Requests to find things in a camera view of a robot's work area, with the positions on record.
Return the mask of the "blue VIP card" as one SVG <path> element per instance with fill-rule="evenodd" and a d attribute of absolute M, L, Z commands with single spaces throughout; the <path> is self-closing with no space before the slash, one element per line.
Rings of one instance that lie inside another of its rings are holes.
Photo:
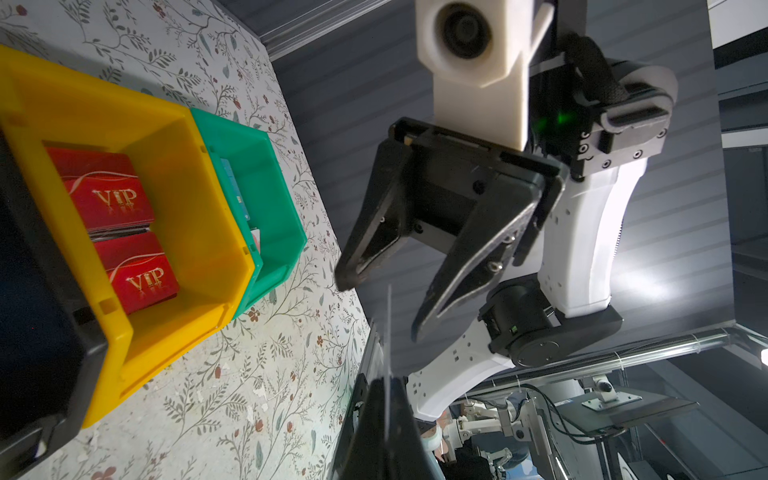
<path fill-rule="evenodd" d="M 384 388 L 384 443 L 387 444 L 390 432 L 391 417 L 391 329 L 392 329 L 392 285 L 387 285 L 386 309 L 382 324 L 381 349 L 383 355 L 383 388 Z"/>

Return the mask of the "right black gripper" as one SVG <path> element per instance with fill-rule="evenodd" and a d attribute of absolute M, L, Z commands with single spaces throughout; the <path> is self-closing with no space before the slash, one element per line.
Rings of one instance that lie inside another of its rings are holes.
<path fill-rule="evenodd" d="M 496 286 L 510 262 L 525 262 L 566 173 L 552 157 L 403 117 L 378 146 L 336 286 L 358 287 L 409 239 L 445 254 L 411 327 L 419 342 Z"/>

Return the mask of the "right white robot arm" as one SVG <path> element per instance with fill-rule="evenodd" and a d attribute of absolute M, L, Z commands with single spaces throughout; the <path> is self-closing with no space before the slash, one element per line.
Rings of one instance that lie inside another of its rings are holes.
<path fill-rule="evenodd" d="M 610 277 L 624 215 L 679 90 L 672 70 L 608 59 L 576 34 L 541 64 L 520 108 L 506 80 L 478 99 L 453 75 L 434 86 L 457 103 L 459 125 L 391 126 L 335 269 L 346 291 L 408 238 L 441 251 L 414 339 L 486 295 L 467 331 L 410 376 L 422 420 L 492 375 L 559 361 L 618 331 Z"/>

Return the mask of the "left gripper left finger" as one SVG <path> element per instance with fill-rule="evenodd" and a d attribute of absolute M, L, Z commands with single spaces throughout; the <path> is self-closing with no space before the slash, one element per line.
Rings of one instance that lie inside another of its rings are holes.
<path fill-rule="evenodd" d="M 329 479 L 394 479 L 388 445 L 391 376 L 360 373 L 352 390 L 328 473 Z"/>

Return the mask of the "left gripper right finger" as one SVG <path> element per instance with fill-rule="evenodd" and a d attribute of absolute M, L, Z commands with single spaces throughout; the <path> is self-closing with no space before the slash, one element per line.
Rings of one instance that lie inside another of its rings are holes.
<path fill-rule="evenodd" d="M 403 381 L 394 377 L 386 380 L 386 478 L 444 478 L 422 443 Z"/>

